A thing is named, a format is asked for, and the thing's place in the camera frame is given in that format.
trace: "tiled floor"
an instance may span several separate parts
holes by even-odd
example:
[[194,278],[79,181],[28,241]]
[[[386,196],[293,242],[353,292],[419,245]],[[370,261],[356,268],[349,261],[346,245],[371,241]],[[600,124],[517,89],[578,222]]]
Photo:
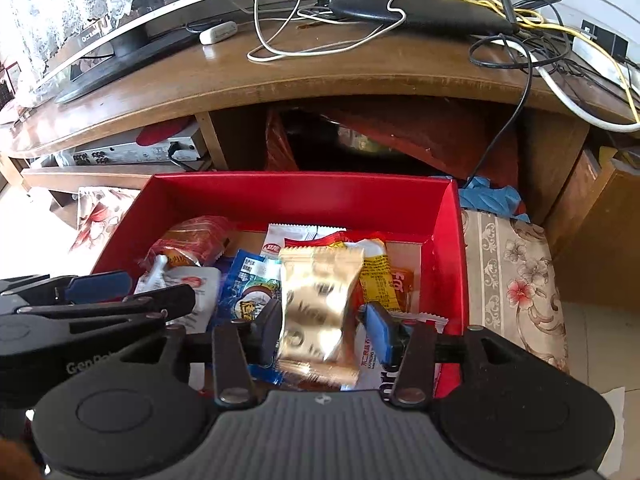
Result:
[[[49,211],[50,195],[7,187],[0,193],[0,278],[75,274],[66,257],[75,231]],[[612,480],[640,479],[640,309],[562,304],[572,375],[604,393],[624,386],[622,468]]]

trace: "red box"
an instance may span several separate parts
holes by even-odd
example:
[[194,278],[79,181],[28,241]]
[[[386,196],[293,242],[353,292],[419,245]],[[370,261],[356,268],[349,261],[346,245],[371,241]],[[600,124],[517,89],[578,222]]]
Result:
[[[440,178],[358,173],[216,172],[152,177],[104,248],[94,272],[123,269],[134,280],[149,247],[174,224],[226,216],[243,230],[270,222],[334,225],[426,240],[420,309],[449,318],[446,333],[468,324],[465,245],[458,187]],[[459,382],[443,366],[438,394]]]

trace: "ribbed gray surface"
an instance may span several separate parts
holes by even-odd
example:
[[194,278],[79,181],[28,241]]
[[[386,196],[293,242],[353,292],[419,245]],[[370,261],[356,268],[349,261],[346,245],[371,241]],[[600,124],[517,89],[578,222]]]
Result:
[[369,391],[271,392],[258,408],[220,416],[194,453],[145,480],[503,478],[453,453],[428,416],[390,408]]

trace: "lace curtain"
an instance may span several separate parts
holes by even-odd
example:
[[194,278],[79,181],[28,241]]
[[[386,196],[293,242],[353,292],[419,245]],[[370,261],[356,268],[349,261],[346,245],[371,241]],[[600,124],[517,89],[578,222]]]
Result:
[[132,1],[0,0],[0,50],[10,50],[21,70],[37,80],[69,37],[107,14],[117,22],[130,12]]

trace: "yellow cable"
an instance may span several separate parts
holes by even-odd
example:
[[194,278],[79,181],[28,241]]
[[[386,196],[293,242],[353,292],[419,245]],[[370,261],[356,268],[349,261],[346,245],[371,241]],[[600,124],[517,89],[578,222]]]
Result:
[[[502,5],[502,2],[498,0],[462,0],[462,1],[468,2],[470,4],[478,5],[481,7],[487,7],[488,9],[491,9],[493,12],[497,13],[499,16],[506,19],[506,15],[503,12],[504,6]],[[516,13],[516,18],[518,19],[518,24],[523,28],[546,28],[549,30],[558,30],[559,32],[565,32],[567,34],[571,34],[572,36],[575,36],[576,38],[580,38],[581,40],[585,41],[586,43],[591,45],[593,48],[595,48],[597,51],[599,51],[603,56],[607,57],[607,59],[609,59],[610,62],[613,63],[613,66],[618,72],[618,76],[620,77],[620,81],[622,82],[622,88],[625,91],[626,98],[629,103],[629,107],[631,108],[631,113],[633,114],[634,119],[636,120],[636,123],[640,123],[640,117],[638,116],[638,112],[636,111],[636,105],[634,103],[633,96],[631,95],[631,90],[629,88],[629,85],[627,84],[625,76],[622,73],[622,69],[620,68],[620,65],[618,64],[618,62],[615,59],[613,59],[606,50],[604,50],[599,44],[591,41],[591,38],[588,38],[587,36],[585,36],[581,31],[573,30],[572,28],[564,27],[556,23],[546,23],[542,14],[540,14],[539,12],[536,12],[535,10],[514,9],[514,11]],[[538,22],[532,22],[527,16],[524,16],[523,14],[530,14],[532,17],[536,18]]]

